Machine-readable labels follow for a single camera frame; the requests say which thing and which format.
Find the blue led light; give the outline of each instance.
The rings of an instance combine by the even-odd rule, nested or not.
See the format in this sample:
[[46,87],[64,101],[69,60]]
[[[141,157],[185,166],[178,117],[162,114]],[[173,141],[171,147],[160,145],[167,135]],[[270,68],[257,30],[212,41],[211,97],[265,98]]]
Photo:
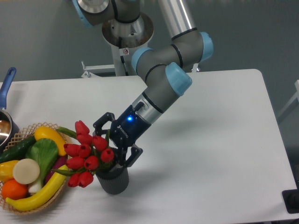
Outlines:
[[127,121],[132,121],[132,120],[133,120],[132,116],[127,117]]

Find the yellow banana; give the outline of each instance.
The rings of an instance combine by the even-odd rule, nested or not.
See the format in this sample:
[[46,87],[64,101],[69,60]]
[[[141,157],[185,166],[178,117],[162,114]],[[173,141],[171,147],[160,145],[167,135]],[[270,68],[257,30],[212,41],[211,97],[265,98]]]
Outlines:
[[[59,169],[67,170],[68,168],[66,165],[63,165]],[[54,196],[65,179],[66,176],[59,173],[54,173],[54,175],[50,178],[46,185],[33,196],[19,200],[13,200],[7,197],[5,201],[6,203],[12,205],[14,208],[20,211],[29,211],[36,209],[45,204],[48,200],[50,200],[50,198]]]

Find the saucepan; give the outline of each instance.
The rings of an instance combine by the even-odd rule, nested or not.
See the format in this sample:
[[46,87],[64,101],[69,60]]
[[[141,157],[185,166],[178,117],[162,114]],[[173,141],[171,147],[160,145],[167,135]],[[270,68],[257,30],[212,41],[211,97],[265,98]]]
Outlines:
[[0,154],[3,153],[5,146],[10,142],[14,134],[19,132],[18,126],[6,112],[7,93],[14,79],[15,73],[15,68],[10,68],[8,70],[0,89]]

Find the gray wall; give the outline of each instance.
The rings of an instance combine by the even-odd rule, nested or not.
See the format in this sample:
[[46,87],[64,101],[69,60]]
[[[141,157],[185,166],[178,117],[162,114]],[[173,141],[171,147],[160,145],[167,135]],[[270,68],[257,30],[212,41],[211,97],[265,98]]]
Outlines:
[[[262,72],[277,113],[299,79],[299,1],[189,0],[200,31],[214,41],[202,71],[255,68]],[[155,26],[154,49],[170,44],[156,0],[142,1]],[[15,81],[79,78],[85,65],[111,64],[101,26],[85,28],[70,0],[0,1],[0,77],[16,67]],[[280,126],[287,149],[299,149],[299,110]]]

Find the red tulip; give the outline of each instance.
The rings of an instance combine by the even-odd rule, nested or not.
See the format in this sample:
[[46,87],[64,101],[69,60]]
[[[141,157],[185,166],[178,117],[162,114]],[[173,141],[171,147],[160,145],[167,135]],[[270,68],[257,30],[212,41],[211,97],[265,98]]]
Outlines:
[[95,135],[93,136],[93,145],[98,151],[102,152],[107,148],[108,143],[103,137]]
[[75,129],[77,135],[81,134],[89,134],[89,128],[80,120],[75,122]]
[[77,144],[64,144],[65,152],[71,157],[78,156],[78,149],[79,145]]
[[66,166],[70,169],[80,169],[84,166],[85,160],[82,157],[76,156],[66,161]]
[[93,137],[89,134],[86,134],[86,133],[85,134],[79,133],[79,134],[77,134],[77,140],[81,144],[91,145],[91,143],[93,141]]
[[99,166],[99,160],[96,156],[92,155],[92,156],[89,156],[86,160],[85,160],[85,163],[84,163],[84,167],[87,169],[87,170],[96,170],[96,168],[98,168]]
[[93,175],[88,171],[81,173],[79,176],[79,186],[85,188],[93,182]]
[[114,152],[112,149],[107,148],[101,154],[101,160],[103,162],[111,162],[114,159]]
[[69,182],[67,183],[67,186],[69,186],[71,188],[78,186],[79,185],[79,176],[80,176],[80,173],[73,174],[70,177]]
[[90,153],[92,152],[92,149],[90,148],[90,145],[88,144],[82,144],[79,146],[78,149],[78,155],[82,158],[87,158],[90,156]]

